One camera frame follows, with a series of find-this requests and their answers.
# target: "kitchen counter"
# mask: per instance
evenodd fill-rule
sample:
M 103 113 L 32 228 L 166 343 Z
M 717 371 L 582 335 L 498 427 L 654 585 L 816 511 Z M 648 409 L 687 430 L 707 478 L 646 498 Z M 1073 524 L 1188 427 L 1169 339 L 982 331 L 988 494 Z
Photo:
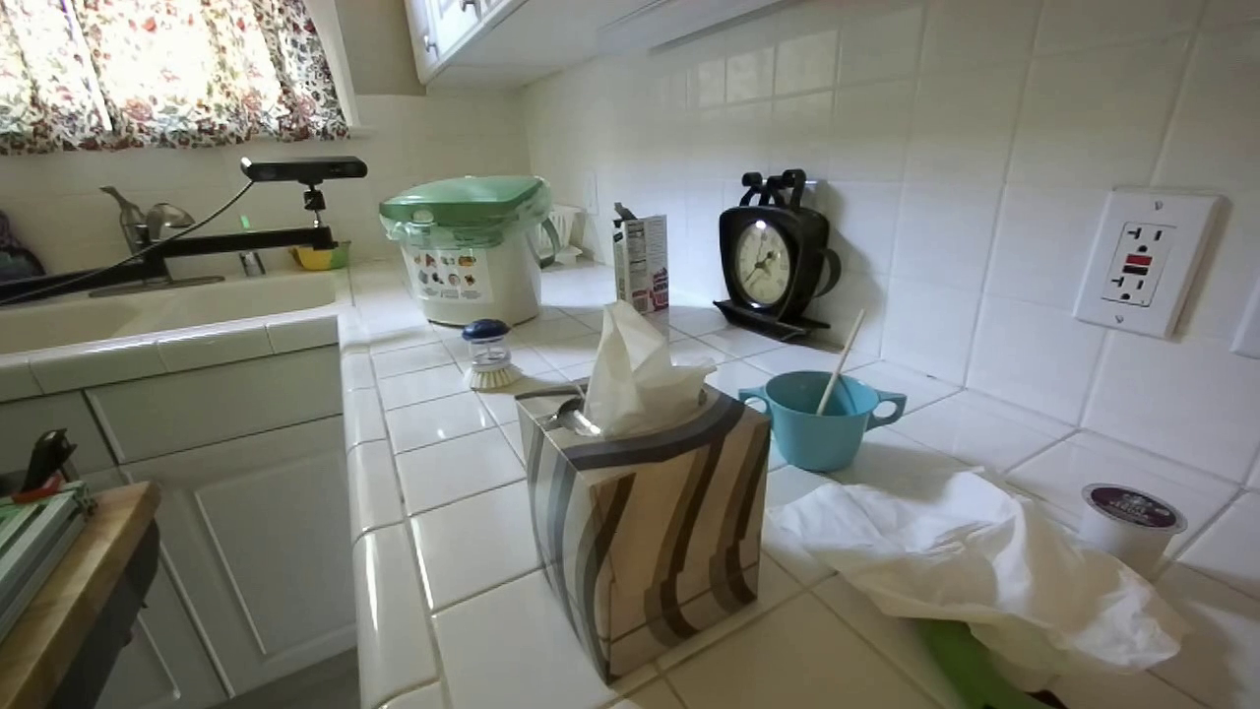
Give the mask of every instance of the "kitchen counter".
M 0 641 L 0 706 L 49 706 L 60 696 L 73 658 L 106 624 L 111 595 L 153 528 L 153 511 L 153 484 L 123 484 L 94 501 L 78 540 Z
M 544 314 L 506 335 L 515 368 L 536 383 L 590 376 L 603 303 L 608 303 L 603 270 L 544 272 Z M 726 393 L 776 371 L 835 362 L 835 352 L 737 331 L 707 300 L 677 297 L 658 322 L 669 331 L 669 352 L 713 362 L 707 383 Z M 597 682 L 539 577 L 511 393 L 463 387 L 455 335 L 422 321 L 392 263 L 354 272 L 342 335 L 362 706 L 960 706 L 908 624 L 879 615 L 835 572 L 792 556 L 772 538 L 750 607 L 616 685 Z M 799 472 L 772 454 L 766 511 L 820 484 L 879 484 L 887 471 L 982 464 L 1072 528 L 1083 478 L 1131 481 L 1104 443 L 1061 423 L 879 362 L 866 346 L 849 358 L 849 376 L 908 393 L 908 415 L 871 434 L 858 464 L 839 481 Z M 1225 498 L 1186 498 L 1174 472 L 1146 484 L 1194 510 L 1174 547 L 1186 547 L 1225 505 Z M 1196 706 L 1162 673 L 1072 678 L 1053 695 L 1066 706 Z

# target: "striped tissue box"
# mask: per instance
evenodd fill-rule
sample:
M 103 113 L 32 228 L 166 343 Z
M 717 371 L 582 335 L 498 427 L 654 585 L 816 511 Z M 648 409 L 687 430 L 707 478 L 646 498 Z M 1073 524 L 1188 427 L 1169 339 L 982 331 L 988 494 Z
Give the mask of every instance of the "striped tissue box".
M 577 397 L 515 405 L 539 559 L 604 682 L 755 598 L 762 415 L 705 392 L 694 423 L 604 443 Z

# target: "electrical outlet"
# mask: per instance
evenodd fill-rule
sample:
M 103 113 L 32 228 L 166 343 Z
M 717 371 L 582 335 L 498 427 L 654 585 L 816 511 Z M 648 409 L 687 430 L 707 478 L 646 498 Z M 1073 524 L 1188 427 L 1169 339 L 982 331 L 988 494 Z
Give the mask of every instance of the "electrical outlet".
M 1125 220 L 1119 234 L 1120 236 L 1114 242 L 1102 300 L 1149 309 L 1177 228 Z
M 1169 339 L 1200 261 L 1215 199 L 1110 195 L 1073 321 Z

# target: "window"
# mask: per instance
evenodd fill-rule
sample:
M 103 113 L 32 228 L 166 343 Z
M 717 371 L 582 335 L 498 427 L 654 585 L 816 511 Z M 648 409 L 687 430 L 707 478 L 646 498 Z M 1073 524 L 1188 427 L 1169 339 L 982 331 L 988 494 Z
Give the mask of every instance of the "window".
M 0 0 L 0 155 L 342 136 L 303 0 Z

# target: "white container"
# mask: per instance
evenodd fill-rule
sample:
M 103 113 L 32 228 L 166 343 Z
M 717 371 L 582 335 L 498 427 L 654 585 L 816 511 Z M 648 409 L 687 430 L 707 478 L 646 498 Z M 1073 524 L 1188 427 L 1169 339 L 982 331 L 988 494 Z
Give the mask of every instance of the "white container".
M 545 190 L 536 176 L 452 176 L 398 195 L 380 209 L 408 288 L 434 322 L 539 314 L 536 228 Z
M 666 216 L 627 220 L 612 234 L 616 300 L 633 310 L 669 310 L 669 242 Z

